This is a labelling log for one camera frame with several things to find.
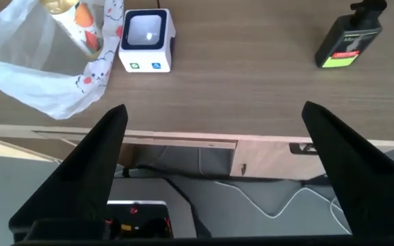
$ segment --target can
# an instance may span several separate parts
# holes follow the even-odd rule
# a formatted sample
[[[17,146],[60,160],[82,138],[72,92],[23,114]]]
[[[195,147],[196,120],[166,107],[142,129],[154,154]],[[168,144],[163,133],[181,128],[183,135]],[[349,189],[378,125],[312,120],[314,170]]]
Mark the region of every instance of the can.
[[[83,0],[40,0],[71,40],[91,59],[103,48],[103,34],[94,18],[91,3]]]

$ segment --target wooden desk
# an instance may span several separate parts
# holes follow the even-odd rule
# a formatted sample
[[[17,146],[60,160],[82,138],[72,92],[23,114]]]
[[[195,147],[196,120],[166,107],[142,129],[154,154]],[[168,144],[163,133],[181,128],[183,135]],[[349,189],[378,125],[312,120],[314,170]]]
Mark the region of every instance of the wooden desk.
[[[0,0],[0,7],[6,2]],[[313,61],[334,20],[349,14],[353,2],[161,0],[177,30],[171,73],[129,74],[116,59],[102,99],[63,121],[0,92],[0,135],[16,130],[19,137],[46,132],[80,138],[73,135],[86,133],[108,109],[124,103],[127,135],[136,141],[220,143],[248,153],[235,155],[232,175],[241,175],[237,167],[247,163],[260,170],[247,176],[310,178],[323,173],[320,165],[308,173],[303,163],[290,167],[278,159],[271,168],[266,163],[271,146],[310,141],[300,112],[311,100],[379,140],[376,145],[394,147],[394,1],[380,18],[384,31],[353,66],[322,70]],[[126,0],[125,7],[156,3]],[[256,151],[266,157],[256,160]]]

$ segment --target green button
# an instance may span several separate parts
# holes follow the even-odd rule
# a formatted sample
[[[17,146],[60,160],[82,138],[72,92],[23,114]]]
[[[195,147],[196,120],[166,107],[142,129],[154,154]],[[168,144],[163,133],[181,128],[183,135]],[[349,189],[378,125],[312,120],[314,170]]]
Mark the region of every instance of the green button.
[[[139,64],[130,64],[130,67],[132,67],[133,69],[140,69]]]

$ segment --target bottle cap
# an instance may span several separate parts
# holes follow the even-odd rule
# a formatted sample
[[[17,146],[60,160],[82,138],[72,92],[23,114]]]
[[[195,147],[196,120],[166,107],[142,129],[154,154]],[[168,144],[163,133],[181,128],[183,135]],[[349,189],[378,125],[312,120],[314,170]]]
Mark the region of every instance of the bottle cap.
[[[376,21],[386,8],[386,0],[363,0],[361,3],[353,3],[350,9],[355,10],[355,14],[351,18],[351,24],[355,27],[368,25],[371,21]]]

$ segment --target bottle label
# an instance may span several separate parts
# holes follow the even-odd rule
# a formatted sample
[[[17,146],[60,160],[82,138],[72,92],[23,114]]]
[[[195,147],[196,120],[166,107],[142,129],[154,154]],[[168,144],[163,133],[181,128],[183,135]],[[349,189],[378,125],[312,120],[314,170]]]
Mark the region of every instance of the bottle label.
[[[376,34],[376,32],[372,32],[345,36],[322,68],[349,66],[360,55],[361,51],[369,46]]]

